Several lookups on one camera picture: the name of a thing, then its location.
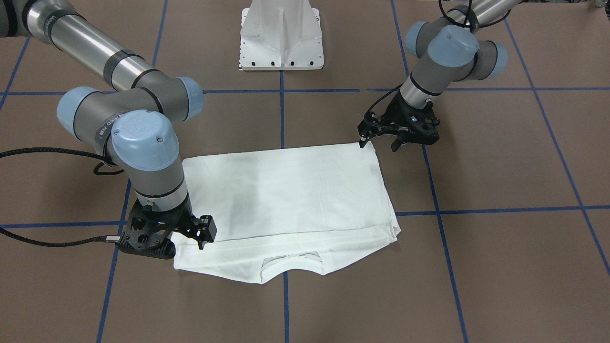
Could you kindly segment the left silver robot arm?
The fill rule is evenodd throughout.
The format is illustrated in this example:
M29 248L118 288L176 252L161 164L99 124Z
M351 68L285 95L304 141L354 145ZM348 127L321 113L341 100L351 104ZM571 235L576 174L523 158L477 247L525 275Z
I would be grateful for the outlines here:
M416 22L404 45L419 59L383 114L368 109L357 129L363 148L374 137L394 135L392 151L408 143L433 145L438 141L439 119L434 102L452 82L486 80L501 74L508 62L505 46L479 40L475 33L503 21L517 0L471 0L443 10L434 22Z

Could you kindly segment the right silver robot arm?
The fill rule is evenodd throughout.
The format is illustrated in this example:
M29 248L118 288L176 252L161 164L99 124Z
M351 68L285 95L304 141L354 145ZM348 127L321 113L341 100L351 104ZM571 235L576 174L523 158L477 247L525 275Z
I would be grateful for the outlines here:
M115 93L77 87L63 95L57 118L70 135L94 153L48 147L2 152L2 158L54 152L98 159L126 173L137 193L129 227L118 236L51 243L9 232L15 240L42 247L74 247L91 242L113 243L129 254L171 259L176 254L172 232L196 241L199 248L216 235L211 215L192 212L179 141L173 124L198 115L204 93L188 77L170 78L139 54L128 50L91 25L66 0L3 0L1 36L33 37L65 52L102 78Z

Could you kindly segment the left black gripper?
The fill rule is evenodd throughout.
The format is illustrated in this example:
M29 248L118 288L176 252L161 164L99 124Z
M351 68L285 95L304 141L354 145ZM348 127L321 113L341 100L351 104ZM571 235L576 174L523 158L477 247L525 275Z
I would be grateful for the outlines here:
M383 115L376 115L373 107L381 102L392 91L381 96L364 114L358 125L360 136L359 146L364 148L373 138L380 135L394 135L396 139L391 143L391 151L396 152L407 143L433 145L438 141L439 134L436 126L440 120L434 115L433 103L426 101L423 109L416 109L397 93L387 106Z

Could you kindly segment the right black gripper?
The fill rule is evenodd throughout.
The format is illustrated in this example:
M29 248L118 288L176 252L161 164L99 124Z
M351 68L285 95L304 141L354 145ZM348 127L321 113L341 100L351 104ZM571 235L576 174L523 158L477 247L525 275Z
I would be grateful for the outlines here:
M211 215L193 215L189 199L164 212L155 212L150 204L136 201L129 213L129 229L122 233L117 247L129 254L172 259L176 247L169 238L171 232L194 239L203 250L207 242L214 242L217 228Z

